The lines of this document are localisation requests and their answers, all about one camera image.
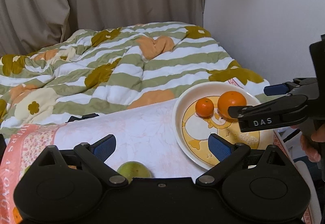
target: black device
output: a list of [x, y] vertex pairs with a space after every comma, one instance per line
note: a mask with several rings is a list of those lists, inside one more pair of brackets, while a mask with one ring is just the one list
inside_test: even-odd
[[73, 150], [47, 146], [14, 191], [21, 224], [302, 223], [310, 190], [277, 146], [254, 150], [216, 134], [208, 143], [221, 162], [195, 184], [190, 177], [129, 184], [103, 163], [115, 149], [113, 135]]
[[229, 107], [229, 115], [238, 118], [242, 132], [274, 129], [299, 124], [311, 146], [321, 154], [318, 163], [325, 181], [325, 143], [311, 140], [312, 133], [325, 123], [325, 35], [309, 47], [316, 78], [295, 78], [293, 82], [264, 88], [268, 96], [283, 95], [257, 105]]

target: wall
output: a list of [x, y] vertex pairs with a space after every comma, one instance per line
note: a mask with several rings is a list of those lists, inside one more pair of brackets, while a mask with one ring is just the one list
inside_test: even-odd
[[270, 83], [315, 76], [308, 47], [325, 34], [325, 0], [205, 0], [204, 28]]

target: green fruit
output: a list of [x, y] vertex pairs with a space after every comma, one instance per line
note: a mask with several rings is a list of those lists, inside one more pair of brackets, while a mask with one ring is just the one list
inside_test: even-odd
[[129, 183], [132, 181], [133, 177], [152, 177], [147, 167], [145, 167], [142, 163], [135, 161], [125, 162], [117, 169], [117, 172], [120, 175], [123, 175], [129, 181]]

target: green and white striped comforter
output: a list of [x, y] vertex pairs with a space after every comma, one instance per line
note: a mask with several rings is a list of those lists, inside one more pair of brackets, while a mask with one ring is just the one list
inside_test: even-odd
[[67, 41], [0, 62], [0, 133], [23, 124], [59, 124], [70, 116], [109, 114], [179, 97], [210, 80], [263, 96], [269, 83], [242, 69], [205, 29], [181, 22], [101, 32], [78, 30]]

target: round plate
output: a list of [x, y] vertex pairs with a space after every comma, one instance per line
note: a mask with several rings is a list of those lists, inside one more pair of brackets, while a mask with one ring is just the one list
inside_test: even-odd
[[[240, 87], [229, 83], [206, 82], [186, 90], [173, 109], [173, 130], [179, 146], [193, 162], [207, 170], [219, 163], [208, 148], [207, 139], [211, 133], [217, 133], [233, 144], [243, 142], [252, 149], [265, 149], [273, 144], [272, 130], [241, 133], [238, 122], [224, 120], [218, 115], [217, 101], [226, 91], [240, 92], [245, 96], [247, 105], [260, 104], [257, 98]], [[203, 97], [210, 98], [215, 107], [214, 114], [207, 119], [195, 115], [195, 103]]]

